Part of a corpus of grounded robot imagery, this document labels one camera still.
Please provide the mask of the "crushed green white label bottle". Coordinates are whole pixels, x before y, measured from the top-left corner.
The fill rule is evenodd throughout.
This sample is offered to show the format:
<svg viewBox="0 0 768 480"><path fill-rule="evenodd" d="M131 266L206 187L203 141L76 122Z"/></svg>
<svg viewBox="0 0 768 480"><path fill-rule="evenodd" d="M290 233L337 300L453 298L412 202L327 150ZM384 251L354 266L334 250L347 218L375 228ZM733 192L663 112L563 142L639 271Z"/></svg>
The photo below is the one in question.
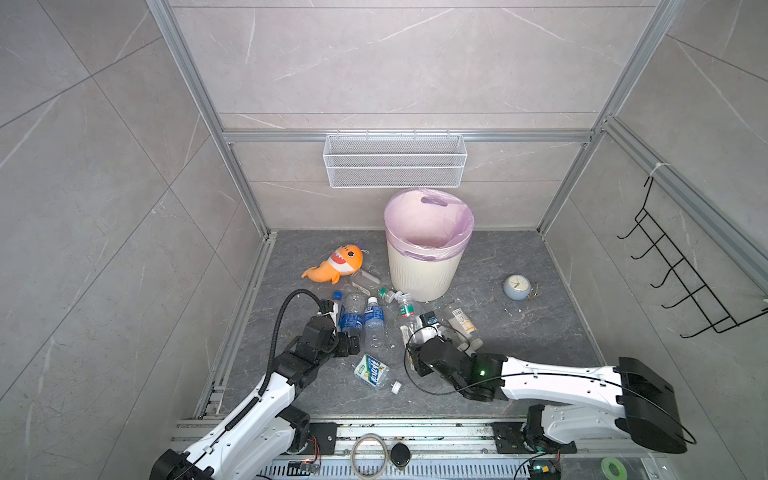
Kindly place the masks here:
<svg viewBox="0 0 768 480"><path fill-rule="evenodd" d="M364 354L354 368L354 376L372 388L382 388L388 380L390 367L377 358Z"/></svg>

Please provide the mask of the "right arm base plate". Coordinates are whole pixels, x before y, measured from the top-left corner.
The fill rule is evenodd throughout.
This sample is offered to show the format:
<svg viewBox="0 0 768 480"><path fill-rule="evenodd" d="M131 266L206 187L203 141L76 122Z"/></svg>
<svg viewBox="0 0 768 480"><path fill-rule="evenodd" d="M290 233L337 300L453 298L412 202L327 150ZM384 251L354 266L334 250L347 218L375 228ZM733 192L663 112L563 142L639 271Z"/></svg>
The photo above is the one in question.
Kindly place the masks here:
<svg viewBox="0 0 768 480"><path fill-rule="evenodd" d="M499 454L575 454L574 442L559 443L544 434L541 426L523 422L493 422L493 439Z"/></svg>

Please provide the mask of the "Pocari Sweat bottle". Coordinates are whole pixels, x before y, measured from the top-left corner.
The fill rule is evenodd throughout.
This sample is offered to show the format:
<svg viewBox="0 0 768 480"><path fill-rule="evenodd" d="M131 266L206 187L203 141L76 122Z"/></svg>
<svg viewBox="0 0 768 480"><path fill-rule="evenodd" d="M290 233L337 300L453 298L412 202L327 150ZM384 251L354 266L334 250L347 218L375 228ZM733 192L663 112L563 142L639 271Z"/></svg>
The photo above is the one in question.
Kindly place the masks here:
<svg viewBox="0 0 768 480"><path fill-rule="evenodd" d="M339 328L343 333L348 336L360 336L366 305L367 297L359 291L351 292L345 297L339 319Z"/></svg>

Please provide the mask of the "clear bottle orange white label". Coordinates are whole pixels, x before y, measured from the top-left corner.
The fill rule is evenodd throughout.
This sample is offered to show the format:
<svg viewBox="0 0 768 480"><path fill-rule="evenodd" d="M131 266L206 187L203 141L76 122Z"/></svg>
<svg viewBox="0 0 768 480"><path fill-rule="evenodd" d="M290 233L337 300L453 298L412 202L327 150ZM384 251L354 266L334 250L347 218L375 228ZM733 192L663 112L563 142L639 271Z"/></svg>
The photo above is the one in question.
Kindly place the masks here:
<svg viewBox="0 0 768 480"><path fill-rule="evenodd" d="M475 324L461 307L449 305L445 312L449 324L455 330L465 334L467 337L471 337L477 332Z"/></svg>

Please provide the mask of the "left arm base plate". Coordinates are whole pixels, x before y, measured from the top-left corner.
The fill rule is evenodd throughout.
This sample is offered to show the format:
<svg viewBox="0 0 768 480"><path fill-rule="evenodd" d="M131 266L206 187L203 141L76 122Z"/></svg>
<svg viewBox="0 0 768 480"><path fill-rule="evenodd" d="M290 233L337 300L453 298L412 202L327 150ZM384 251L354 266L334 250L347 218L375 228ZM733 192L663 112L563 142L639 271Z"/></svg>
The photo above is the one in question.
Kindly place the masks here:
<svg viewBox="0 0 768 480"><path fill-rule="evenodd" d="M291 455L333 455L336 449L339 424L312 422L298 427L287 453Z"/></svg>

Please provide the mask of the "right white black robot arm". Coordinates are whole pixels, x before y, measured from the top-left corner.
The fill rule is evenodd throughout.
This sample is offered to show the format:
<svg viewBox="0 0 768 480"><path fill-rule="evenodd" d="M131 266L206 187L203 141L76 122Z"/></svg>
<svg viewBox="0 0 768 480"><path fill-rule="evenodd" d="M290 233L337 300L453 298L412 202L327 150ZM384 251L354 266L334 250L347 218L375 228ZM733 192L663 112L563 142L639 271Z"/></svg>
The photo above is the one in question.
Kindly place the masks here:
<svg viewBox="0 0 768 480"><path fill-rule="evenodd" d="M434 336L405 343L407 372L431 373L467 400L531 401L519 429L524 449L553 453L582 439L628 438L651 451L683 454L696 444L674 387L642 361L565 367L501 354L469 354Z"/></svg>

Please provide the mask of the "blue cap clear bottle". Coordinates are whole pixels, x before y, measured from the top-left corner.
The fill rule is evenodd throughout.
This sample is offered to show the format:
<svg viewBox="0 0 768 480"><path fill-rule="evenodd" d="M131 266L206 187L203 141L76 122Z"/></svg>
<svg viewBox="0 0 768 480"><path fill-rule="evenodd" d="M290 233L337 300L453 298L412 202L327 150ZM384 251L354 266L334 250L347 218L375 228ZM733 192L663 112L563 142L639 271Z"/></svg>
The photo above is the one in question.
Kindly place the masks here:
<svg viewBox="0 0 768 480"><path fill-rule="evenodd" d="M334 291L332 295L332 302L333 302L333 318L334 321L337 322L344 312L344 305L343 305L343 294L341 291Z"/></svg>

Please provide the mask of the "green band clear square bottle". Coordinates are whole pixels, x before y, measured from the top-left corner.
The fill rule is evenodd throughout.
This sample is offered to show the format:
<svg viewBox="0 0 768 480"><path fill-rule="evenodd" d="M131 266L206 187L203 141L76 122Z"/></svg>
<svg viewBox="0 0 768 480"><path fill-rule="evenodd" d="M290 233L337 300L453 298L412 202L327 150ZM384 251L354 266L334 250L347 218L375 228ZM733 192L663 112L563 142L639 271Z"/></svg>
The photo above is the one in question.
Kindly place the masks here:
<svg viewBox="0 0 768 480"><path fill-rule="evenodd" d="M407 346L412 335L421 328L421 322L416 303L410 294L399 293L396 295L396 301L400 315L398 328L401 332L403 343Z"/></svg>

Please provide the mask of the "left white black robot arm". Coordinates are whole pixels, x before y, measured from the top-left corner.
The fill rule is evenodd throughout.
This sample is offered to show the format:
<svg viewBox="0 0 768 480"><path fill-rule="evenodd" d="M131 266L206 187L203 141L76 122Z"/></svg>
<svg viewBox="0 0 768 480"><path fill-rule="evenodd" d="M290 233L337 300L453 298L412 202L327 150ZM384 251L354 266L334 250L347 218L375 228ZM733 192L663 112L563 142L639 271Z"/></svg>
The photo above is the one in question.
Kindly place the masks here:
<svg viewBox="0 0 768 480"><path fill-rule="evenodd" d="M250 396L209 433L179 453L163 453L151 479L252 479L283 453L309 443L310 416L294 400L333 358L360 352L361 330L337 329L328 315L314 316L301 335L272 359Z"/></svg>

